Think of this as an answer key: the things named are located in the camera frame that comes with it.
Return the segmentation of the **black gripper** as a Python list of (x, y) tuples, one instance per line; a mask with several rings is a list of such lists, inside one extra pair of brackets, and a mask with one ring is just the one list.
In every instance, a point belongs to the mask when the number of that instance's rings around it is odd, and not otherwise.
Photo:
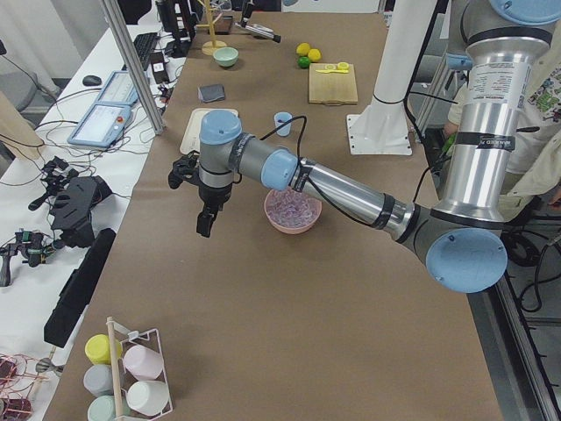
[(224, 204), (231, 198), (232, 186), (232, 182), (218, 188), (198, 182), (198, 195), (203, 202), (202, 211), (196, 220), (196, 232), (199, 235), (210, 236), (217, 213), (223, 210)]
[(248, 22), (255, 10), (255, 4), (253, 0), (246, 0), (242, 10), (242, 22)]

